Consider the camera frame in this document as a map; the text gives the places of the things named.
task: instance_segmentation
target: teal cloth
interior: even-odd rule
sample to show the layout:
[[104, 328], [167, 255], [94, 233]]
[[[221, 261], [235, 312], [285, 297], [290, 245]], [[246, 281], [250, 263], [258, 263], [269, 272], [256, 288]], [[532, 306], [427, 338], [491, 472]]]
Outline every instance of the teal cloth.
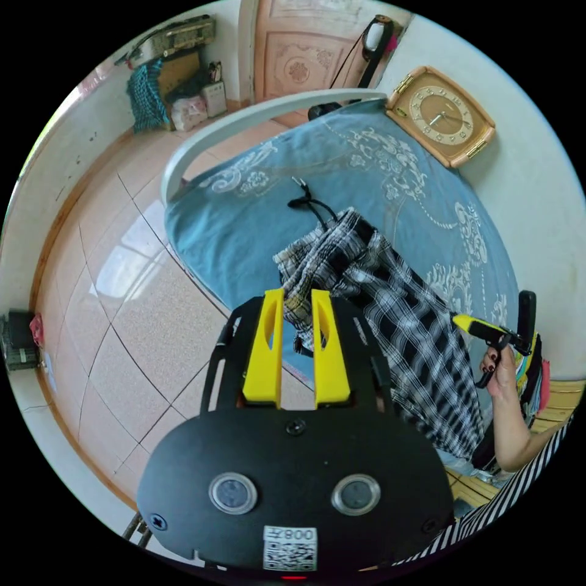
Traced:
[[163, 60], [145, 63], [132, 72], [126, 93], [134, 114], [134, 133], [170, 124], [167, 108], [159, 95], [159, 75]]

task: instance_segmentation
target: plaid shorts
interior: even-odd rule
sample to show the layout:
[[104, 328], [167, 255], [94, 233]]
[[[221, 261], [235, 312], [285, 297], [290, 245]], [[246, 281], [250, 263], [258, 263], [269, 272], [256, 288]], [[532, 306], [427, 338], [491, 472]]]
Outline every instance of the plaid shorts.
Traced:
[[401, 418], [433, 445], [472, 457], [483, 437], [464, 339], [446, 304], [354, 208], [338, 214], [275, 255], [284, 289], [284, 317], [313, 351], [311, 290], [330, 291], [359, 307], [392, 376]]

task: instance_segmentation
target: black and white striped shirt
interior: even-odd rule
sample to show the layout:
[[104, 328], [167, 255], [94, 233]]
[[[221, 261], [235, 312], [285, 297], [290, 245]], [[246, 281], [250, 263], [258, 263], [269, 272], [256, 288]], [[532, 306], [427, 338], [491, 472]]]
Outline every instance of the black and white striped shirt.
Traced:
[[459, 541], [462, 541], [476, 532], [484, 529], [487, 525], [498, 519], [507, 512], [523, 495], [531, 484], [539, 478], [542, 470], [548, 465], [551, 457], [557, 451], [560, 442], [564, 439], [568, 426], [571, 424], [573, 415], [568, 422], [561, 427], [545, 444], [544, 448], [521, 470], [519, 470], [506, 484], [503, 489], [487, 504], [470, 511], [461, 517], [454, 524], [444, 529], [422, 552], [415, 554], [405, 560], [396, 562], [393, 566], [406, 562], [414, 562], [428, 555], [432, 555], [446, 549]]

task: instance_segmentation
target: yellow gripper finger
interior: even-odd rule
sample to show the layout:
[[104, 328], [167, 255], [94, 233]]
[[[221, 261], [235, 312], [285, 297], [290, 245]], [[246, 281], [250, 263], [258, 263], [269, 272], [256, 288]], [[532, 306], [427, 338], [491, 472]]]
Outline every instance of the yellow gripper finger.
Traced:
[[329, 292], [314, 289], [311, 304], [316, 408], [329, 403], [345, 403], [350, 399], [350, 385]]
[[264, 294], [242, 392], [250, 403], [274, 403], [281, 408], [284, 290]]

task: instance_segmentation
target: red cloth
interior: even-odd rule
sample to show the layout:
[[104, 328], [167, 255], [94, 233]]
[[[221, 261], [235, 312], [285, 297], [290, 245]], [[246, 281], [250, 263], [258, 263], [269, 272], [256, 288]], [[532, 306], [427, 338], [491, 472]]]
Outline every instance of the red cloth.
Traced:
[[393, 35], [391, 37], [391, 40], [389, 41], [389, 44], [386, 47], [386, 50], [390, 53], [391, 51], [394, 51], [397, 48], [397, 37], [395, 35]]
[[540, 401], [539, 411], [543, 411], [549, 403], [549, 362], [544, 360], [541, 364], [541, 389], [540, 389]]
[[40, 313], [35, 315], [29, 327], [31, 328], [32, 339], [35, 341], [35, 344], [39, 348], [42, 348], [45, 344], [45, 336], [43, 332], [43, 318]]

